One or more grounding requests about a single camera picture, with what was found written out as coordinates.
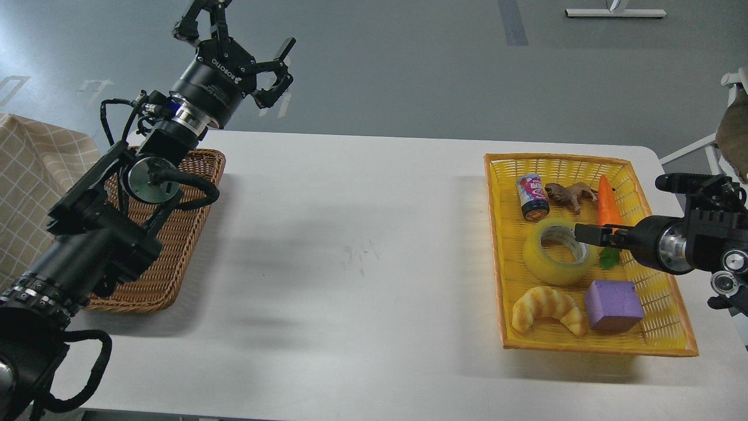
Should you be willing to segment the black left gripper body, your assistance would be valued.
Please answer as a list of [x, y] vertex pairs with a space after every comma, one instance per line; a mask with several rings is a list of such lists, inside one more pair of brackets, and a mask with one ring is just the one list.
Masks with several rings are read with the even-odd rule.
[[223, 51], [216, 40], [198, 43], [195, 58], [170, 89], [172, 96], [200, 109], [210, 117], [209, 125], [222, 130], [245, 99], [257, 87], [248, 75], [256, 59], [235, 41]]

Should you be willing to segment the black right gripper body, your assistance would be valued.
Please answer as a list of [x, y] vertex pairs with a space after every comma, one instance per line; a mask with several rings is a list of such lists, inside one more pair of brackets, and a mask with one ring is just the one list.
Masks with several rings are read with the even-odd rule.
[[621, 246], [644, 267], [684, 275], [694, 267], [687, 261], [686, 224], [682, 218], [648, 216], [636, 226], [621, 229]]

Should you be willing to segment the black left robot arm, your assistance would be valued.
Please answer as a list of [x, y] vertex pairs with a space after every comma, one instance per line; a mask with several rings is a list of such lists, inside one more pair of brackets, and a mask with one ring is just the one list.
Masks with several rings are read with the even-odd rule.
[[101, 384], [112, 354], [103, 330], [69, 331], [70, 320], [157, 261], [158, 233], [174, 211], [219, 199], [216, 184], [179, 170], [209, 128], [225, 128], [241, 101], [267, 109], [293, 82], [286, 39], [269, 61], [229, 35], [228, 1], [194, 1], [172, 29], [195, 56], [168, 94], [101, 103], [110, 149], [49, 210], [51, 246], [2, 293], [2, 419], [67, 413]]

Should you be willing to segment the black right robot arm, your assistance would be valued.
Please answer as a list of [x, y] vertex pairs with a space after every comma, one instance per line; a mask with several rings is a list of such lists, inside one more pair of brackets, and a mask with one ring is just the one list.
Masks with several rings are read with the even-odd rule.
[[641, 266], [671, 275], [708, 272], [715, 295], [712, 309], [747, 314], [746, 190], [726, 175], [668, 173], [657, 189], [682, 194], [681, 218], [652, 215], [635, 226], [577, 224], [576, 240], [627, 250]]

